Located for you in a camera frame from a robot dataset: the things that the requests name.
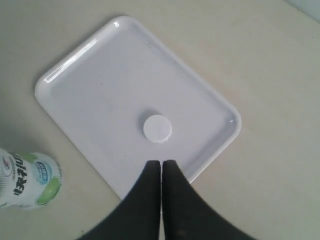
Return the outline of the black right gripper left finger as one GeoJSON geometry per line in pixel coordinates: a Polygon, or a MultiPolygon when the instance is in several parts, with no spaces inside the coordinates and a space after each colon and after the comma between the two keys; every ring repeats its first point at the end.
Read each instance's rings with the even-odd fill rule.
{"type": "Polygon", "coordinates": [[[81,240],[157,240],[160,231],[160,162],[146,162],[121,203],[81,240]]]}

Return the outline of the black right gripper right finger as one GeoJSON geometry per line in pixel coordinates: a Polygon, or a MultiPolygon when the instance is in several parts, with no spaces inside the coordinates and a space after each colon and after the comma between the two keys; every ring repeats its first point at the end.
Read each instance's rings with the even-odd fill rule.
{"type": "Polygon", "coordinates": [[[178,164],[162,164],[162,218],[166,240],[252,240],[193,189],[178,164]]]}

